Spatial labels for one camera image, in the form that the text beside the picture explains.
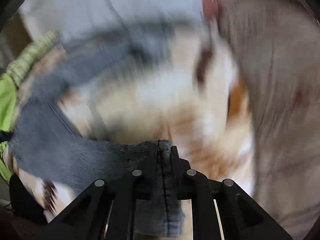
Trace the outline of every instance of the gray cloth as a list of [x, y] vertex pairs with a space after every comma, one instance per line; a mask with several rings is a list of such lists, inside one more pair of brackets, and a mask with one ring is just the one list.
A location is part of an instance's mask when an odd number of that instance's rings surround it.
[[134, 170], [148, 156], [150, 146], [157, 144], [156, 189], [150, 201], [138, 202], [135, 229], [144, 234], [175, 237], [181, 233], [183, 214], [173, 194], [171, 142], [126, 145], [82, 138], [55, 103], [68, 87], [81, 85], [106, 68], [117, 66], [132, 52], [138, 51], [148, 61], [160, 60], [167, 51], [166, 31], [144, 30], [143, 35], [131, 33], [130, 38], [126, 32], [116, 42], [92, 43], [90, 49], [85, 45], [84, 56], [79, 53], [83, 47], [76, 49], [69, 60], [38, 77], [9, 147], [21, 169], [44, 180], [67, 184], [80, 193], [96, 179], [111, 181]]
[[202, 0], [27, 0], [20, 12], [32, 18], [41, 33], [60, 30], [66, 42], [119, 27], [120, 22], [201, 24], [203, 18]]

